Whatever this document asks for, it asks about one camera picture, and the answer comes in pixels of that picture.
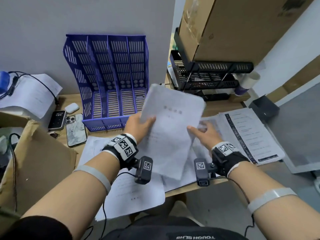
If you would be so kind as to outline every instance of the gray arm band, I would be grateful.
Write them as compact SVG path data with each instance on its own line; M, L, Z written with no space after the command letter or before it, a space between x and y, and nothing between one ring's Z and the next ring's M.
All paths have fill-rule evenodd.
M93 167L89 167L87 165L78 166L74 170L74 172L76 171L84 171L86 173L90 173L92 176L96 177L106 187L106 194L110 192L111 184L109 180L106 178L106 176L104 176L104 174L101 173L100 171L96 170Z
M248 205L248 209L253 214L256 210L258 210L261 206L272 201L276 198L280 198L287 195L297 195L292 189L290 188L277 188L272 189L259 198L255 199Z

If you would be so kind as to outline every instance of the desk surface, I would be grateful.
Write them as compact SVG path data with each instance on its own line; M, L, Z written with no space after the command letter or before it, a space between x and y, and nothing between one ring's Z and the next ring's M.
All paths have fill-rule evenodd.
M78 104L80 109L78 111L74 112L74 114L79 114L79 113L83 112L80 93L60 95L59 102L60 102L60 106L57 109L64 109L69 104L76 103L76 104ZM242 109L242 108L243 108L243 106L240 103L231 103L227 100L211 101L211 102L207 102L207 106L203 112L202 117L214 116L220 112L227 112L230 110ZM86 132L87 132L88 136L112 137L112 136L116 136L118 134L121 134L123 132L123 129L115 129L115 130L102 131L102 132L90 132L86 129ZM66 127L64 127L63 130L61 130L61 131L56 131L56 133L60 134L60 136L57 138L57 140L60 141L62 144L64 144L67 147L68 145L67 145ZM79 160L80 160L80 157L81 157L81 154L82 154L84 147L85 147L85 144L73 147L73 149L78 153L76 163L75 163L76 166L79 163ZM212 183L218 184L218 183L222 183L225 181L226 181L226 179L215 179ZM197 183L192 183L192 184L183 186L181 188L171 190L171 191L167 192L165 195L166 195L166 197L169 197L169 196L177 195L180 193L185 193L188 191L196 190L199 188L200 187L197 185Z

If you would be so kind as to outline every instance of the black shirt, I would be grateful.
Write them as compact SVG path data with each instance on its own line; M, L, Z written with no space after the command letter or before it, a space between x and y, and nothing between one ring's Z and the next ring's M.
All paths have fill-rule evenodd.
M30 216L15 222L2 236L5 239L72 240L69 229L56 219L45 216ZM201 227L185 217L146 216L125 229L114 230L103 240L246 240L239 233L214 227Z

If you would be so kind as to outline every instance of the blue object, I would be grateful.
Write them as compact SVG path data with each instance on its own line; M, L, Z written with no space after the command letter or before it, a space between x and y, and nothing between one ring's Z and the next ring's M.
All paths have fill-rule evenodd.
M0 94L8 91L10 75L8 72L0 71Z
M124 128L149 88L146 36L68 34L63 54L78 83L90 132Z

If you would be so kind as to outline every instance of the person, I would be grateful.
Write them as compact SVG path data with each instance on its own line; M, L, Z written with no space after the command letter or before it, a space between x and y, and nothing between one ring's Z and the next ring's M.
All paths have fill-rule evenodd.
M156 118L140 123L140 113L129 117L124 132L139 144ZM206 132L188 126L200 142L212 148L224 143L212 124L206 122ZM265 200L254 210L254 219L267 239L320 239L320 214L297 195L288 194L274 199L263 198L268 192L284 188L250 163L239 152L226 156L227 165L220 165L220 173L235 181L249 202ZM108 151L88 161L86 166L102 173L112 182L123 165L121 158ZM74 171L32 206L0 237L4 239L80 239L107 195L101 180L85 171ZM196 221L175 216L146 216L125 229L108 233L103 239L246 239L230 230L199 226Z

